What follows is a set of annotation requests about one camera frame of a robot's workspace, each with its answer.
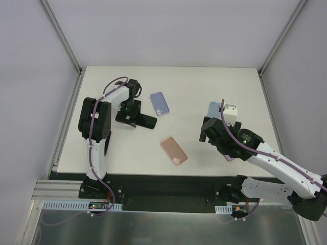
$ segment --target black phone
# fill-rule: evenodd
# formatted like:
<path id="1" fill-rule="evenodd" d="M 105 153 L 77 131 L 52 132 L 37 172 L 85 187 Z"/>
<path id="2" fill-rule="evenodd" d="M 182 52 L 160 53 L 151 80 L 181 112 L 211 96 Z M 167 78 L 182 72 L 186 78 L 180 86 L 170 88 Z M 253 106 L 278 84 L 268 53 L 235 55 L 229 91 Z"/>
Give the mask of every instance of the black phone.
<path id="1" fill-rule="evenodd" d="M 157 118 L 144 115 L 144 114 L 138 114 L 135 118 L 136 120 L 136 125 L 147 128 L 147 129 L 154 129 L 156 123 L 157 123 Z"/>

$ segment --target robotic arm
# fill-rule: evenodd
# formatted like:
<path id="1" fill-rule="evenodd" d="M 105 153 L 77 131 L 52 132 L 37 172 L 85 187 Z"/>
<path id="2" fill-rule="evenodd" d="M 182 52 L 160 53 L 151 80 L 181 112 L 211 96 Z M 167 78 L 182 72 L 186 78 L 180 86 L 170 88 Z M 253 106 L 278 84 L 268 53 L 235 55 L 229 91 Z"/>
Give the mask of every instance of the robotic arm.
<path id="1" fill-rule="evenodd" d="M 141 114 L 141 101 L 137 98 L 142 87 L 137 80 L 130 79 L 128 83 L 117 82 L 116 88 L 107 97 L 103 96 L 98 103 L 95 120 L 92 130 L 91 142 L 89 139 L 91 119 L 96 99 L 85 98 L 82 106 L 78 129 L 82 133 L 87 146 L 87 152 L 90 152 L 89 158 L 93 164 L 93 170 L 96 175 L 103 180 L 106 177 L 106 167 L 104 157 L 111 135 L 111 109 L 118 110 L 115 120 L 121 123 L 129 124 L 136 128 L 136 125 L 153 129 L 156 124 L 156 118 Z M 102 187 L 97 183 L 97 178 L 91 168 L 86 173 L 86 186 L 96 190 Z"/>
<path id="2" fill-rule="evenodd" d="M 256 133 L 241 129 L 241 123 L 236 121 L 235 106 L 224 106 L 222 102 L 221 108 L 221 119 L 204 118 L 201 132 L 209 138 L 209 143 L 225 156 L 240 158 L 263 168 L 284 184 L 238 176 L 241 185 L 228 186 L 219 195 L 235 203 L 242 195 L 263 198 L 291 206 L 297 214 L 312 221 L 319 220 L 327 206 L 327 175 L 320 176 L 298 166 L 276 152 Z"/>

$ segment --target gray wall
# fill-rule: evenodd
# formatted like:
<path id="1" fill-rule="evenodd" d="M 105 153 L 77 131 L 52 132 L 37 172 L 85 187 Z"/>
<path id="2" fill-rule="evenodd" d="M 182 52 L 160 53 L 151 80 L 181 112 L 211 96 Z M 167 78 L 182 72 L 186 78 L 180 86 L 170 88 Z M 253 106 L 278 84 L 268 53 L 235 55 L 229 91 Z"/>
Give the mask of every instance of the gray wall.
<path id="1" fill-rule="evenodd" d="M 327 1 L 311 0 L 264 73 L 286 156 L 327 174 Z M 327 244 L 327 218 L 317 223 Z"/>
<path id="2" fill-rule="evenodd" d="M 299 0 L 49 0 L 82 67 L 260 68 Z"/>
<path id="3" fill-rule="evenodd" d="M 76 73 L 40 4 L 0 1 L 0 244 L 15 244 Z"/>

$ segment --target purple phone case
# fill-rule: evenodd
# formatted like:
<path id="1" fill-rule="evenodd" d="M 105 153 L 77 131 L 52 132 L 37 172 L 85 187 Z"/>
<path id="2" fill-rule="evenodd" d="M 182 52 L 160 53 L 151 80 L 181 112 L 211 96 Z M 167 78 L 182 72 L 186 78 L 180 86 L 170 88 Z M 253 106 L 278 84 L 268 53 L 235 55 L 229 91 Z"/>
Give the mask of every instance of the purple phone case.
<path id="1" fill-rule="evenodd" d="M 154 107 L 155 113 L 158 116 L 163 116 L 170 112 L 164 95 L 161 92 L 153 93 L 152 95 L 150 95 L 150 99 Z"/>

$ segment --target white tabletop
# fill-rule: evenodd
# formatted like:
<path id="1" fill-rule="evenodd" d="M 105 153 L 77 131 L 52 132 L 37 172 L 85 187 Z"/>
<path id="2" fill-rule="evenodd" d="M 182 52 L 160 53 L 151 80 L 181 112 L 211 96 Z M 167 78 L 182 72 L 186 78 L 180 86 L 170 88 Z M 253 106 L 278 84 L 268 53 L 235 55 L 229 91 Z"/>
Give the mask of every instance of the white tabletop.
<path id="1" fill-rule="evenodd" d="M 271 177 L 268 172 L 248 162 L 236 159 L 228 162 L 209 143 L 199 142 L 203 117 L 211 101 L 238 109 L 238 121 L 277 149 L 277 142 L 267 105 L 253 68 L 204 67 L 128 67 L 89 66 L 78 95 L 57 172 L 85 173 L 88 168 L 87 150 L 78 131 L 78 121 L 86 97 L 99 98 L 108 82 L 120 76 L 136 79 L 143 90 L 141 113 L 158 118 L 154 130 L 133 128 L 114 120 L 107 156 L 110 174 L 148 174 L 183 176 Z M 162 92 L 170 113 L 157 116 L 151 100 L 152 93 Z M 160 146 L 172 136 L 188 156 L 176 167 Z"/>

